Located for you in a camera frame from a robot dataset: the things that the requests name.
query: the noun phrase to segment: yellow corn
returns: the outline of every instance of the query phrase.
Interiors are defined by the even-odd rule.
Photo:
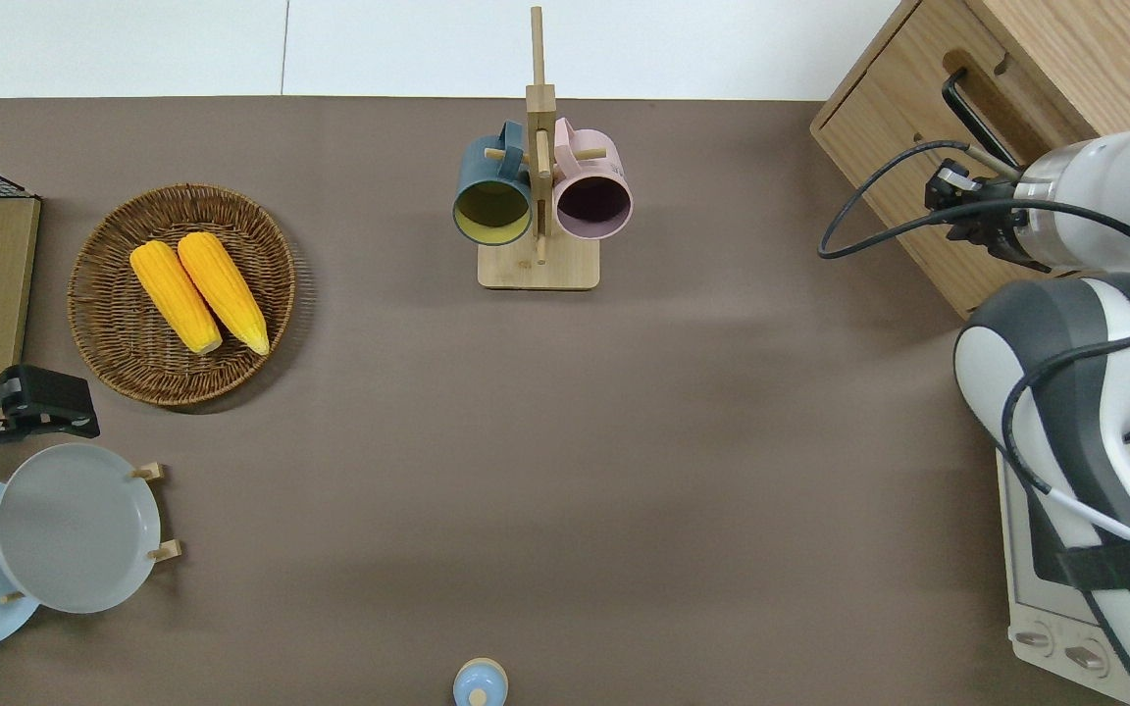
[[[185,348],[203,356],[220,345],[212,314],[207,312],[172,247],[163,241],[139,245],[130,253],[130,267]]]
[[[194,281],[208,307],[238,340],[261,356],[269,354],[264,314],[252,298],[246,280],[234,267],[220,241],[210,233],[192,233],[176,244],[181,264]]]

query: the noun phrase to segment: black cable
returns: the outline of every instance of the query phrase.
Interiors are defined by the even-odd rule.
[[[890,171],[893,169],[893,167],[895,167],[898,164],[902,164],[902,162],[905,162],[907,158],[913,157],[914,155],[920,155],[921,152],[929,152],[932,149],[940,149],[940,148],[946,148],[946,147],[958,149],[958,151],[965,152],[970,148],[970,145],[967,145],[965,142],[958,142],[958,140],[956,140],[956,139],[936,139],[936,140],[932,140],[932,142],[924,142],[922,145],[915,145],[914,147],[911,147],[910,149],[905,149],[905,151],[901,152],[901,155],[896,155],[892,159],[888,159],[888,164],[887,165],[884,165],[884,166],[879,167],[878,169],[875,171],[875,174],[869,175],[869,177],[867,177],[866,181],[861,183],[861,186],[859,186],[857,189],[857,191],[852,192],[852,197],[849,197],[849,200],[844,201],[844,207],[842,207],[842,209],[840,209],[840,212],[835,215],[835,218],[831,220],[831,225],[828,227],[826,227],[826,233],[822,234],[822,242],[820,242],[819,246],[817,246],[817,255],[819,255],[819,258],[826,259],[826,260],[831,260],[831,259],[835,259],[835,258],[843,258],[843,255],[847,255],[849,253],[840,253],[840,251],[836,251],[836,253],[840,253],[840,254],[836,254],[836,253],[826,253],[826,242],[831,241],[831,235],[833,235],[835,233],[835,228],[838,227],[840,220],[843,220],[844,216],[849,215],[849,211],[852,210],[853,206],[858,204],[858,201],[861,200],[861,197],[864,195],[867,191],[870,191],[870,188],[873,186],[873,184],[876,183],[876,181],[879,181],[879,178],[883,177],[883,175],[885,175],[887,173],[890,173]]]
[[[1028,371],[1026,375],[1023,375],[1015,383],[1015,387],[1009,390],[1006,403],[1000,408],[1000,438],[1001,443],[1003,443],[1000,452],[1006,456],[1006,461],[1008,461],[1010,468],[1015,469],[1015,473],[1018,474],[1019,479],[1031,483],[1044,495],[1049,495],[1051,490],[1049,483],[1037,477],[1031,470],[1031,465],[1027,465],[1027,462],[1023,460],[1022,453],[1018,453],[1018,445],[1015,439],[1015,410],[1018,407],[1018,399],[1023,396],[1023,393],[1032,387],[1032,385],[1040,384],[1046,376],[1053,375],[1054,372],[1066,366],[1070,366],[1074,361],[1104,356],[1105,354],[1114,354],[1124,348],[1130,348],[1130,335],[1063,350],[1063,352],[1041,360],[1038,365]]]
[[[849,197],[849,200],[844,202],[844,207],[842,207],[840,212],[835,215],[835,218],[831,220],[829,225],[826,227],[826,232],[822,234],[819,245],[817,245],[817,256],[824,260],[844,258],[844,255],[860,253],[861,250],[878,245],[880,242],[892,241],[893,237],[910,233],[911,229],[914,228],[928,227],[928,225],[948,224],[951,223],[951,220],[963,218],[963,216],[976,216],[979,213],[1001,210],[1012,211],[1014,209],[1036,209],[1041,211],[1055,211],[1079,216],[1081,219],[1094,220],[1094,223],[1102,224],[1104,227],[1115,229],[1115,232],[1119,232],[1130,238],[1130,225],[1122,223],[1120,219],[1111,218],[1111,216],[1099,213],[1090,209],[1085,209],[1085,207],[1081,206],[1060,204],[1060,202],[1035,200],[1035,198],[1032,198],[1031,200],[1029,198],[997,198],[997,200],[981,201],[977,202],[977,204],[951,206],[949,209],[932,211],[923,216],[923,218],[907,220],[907,223],[898,225],[898,227],[892,227],[885,229],[885,232],[876,233],[866,237],[864,241],[854,242],[852,245],[844,246],[840,250],[826,249],[826,245],[828,245],[828,242],[831,241],[831,236],[835,235],[835,229],[840,227],[840,223],[843,223],[844,216],[847,216],[849,212],[851,212],[852,207],[857,206],[858,201],[861,200],[861,197],[864,195],[867,190],[873,186],[876,181],[879,181],[883,175],[887,174],[888,171],[896,165],[902,164],[902,162],[905,162],[907,158],[919,155],[919,152],[927,152],[929,149],[937,149],[941,147],[951,147],[960,149],[960,151],[965,151],[965,149],[968,148],[968,145],[965,145],[964,142],[956,142],[954,139],[939,139],[933,140],[933,142],[927,142],[905,149],[905,151],[901,152],[901,155],[896,155],[889,159],[887,165],[879,167],[875,174],[870,175],[869,178],[866,178],[866,181],[861,183],[861,186],[859,186],[857,191],[852,192],[852,197]]]

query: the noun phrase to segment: drawer handle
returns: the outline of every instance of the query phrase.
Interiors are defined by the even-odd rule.
[[[954,76],[950,76],[945,81],[945,85],[940,87],[940,97],[945,98],[945,103],[948,104],[950,111],[954,111],[954,115],[962,121],[965,129],[971,131],[971,136],[976,140],[979,147],[985,148],[990,155],[1005,162],[1010,167],[1018,168],[1018,160],[1015,159],[1015,156],[1010,155],[1009,150],[1000,143],[997,136],[992,134],[992,131],[983,122],[983,117],[974,112],[974,107],[971,107],[965,102],[965,98],[962,98],[958,89],[956,89],[956,85],[965,77],[965,72],[967,72],[965,67],[954,71]]]

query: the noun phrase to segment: wicker basket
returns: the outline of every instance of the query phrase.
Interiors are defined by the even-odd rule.
[[[77,349],[101,381],[151,406],[193,406],[219,398],[264,365],[220,328],[224,340],[197,356],[176,338],[130,268],[130,253],[148,241],[175,246],[206,229],[220,239],[251,287],[278,348],[295,304],[290,246],[259,204],[217,186],[180,183],[148,191],[118,207],[77,255],[68,280],[68,323]]]

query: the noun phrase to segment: wooden cabinet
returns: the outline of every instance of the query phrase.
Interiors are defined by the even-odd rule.
[[[1130,0],[905,0],[815,117],[814,138],[853,184],[923,140],[970,142],[940,97],[960,68],[965,99],[1019,164],[1130,130]],[[925,215],[924,184],[947,156],[990,174],[959,152],[923,152],[876,183],[867,202],[888,225]],[[947,230],[901,242],[962,316],[1009,280],[1043,277],[948,242]]]

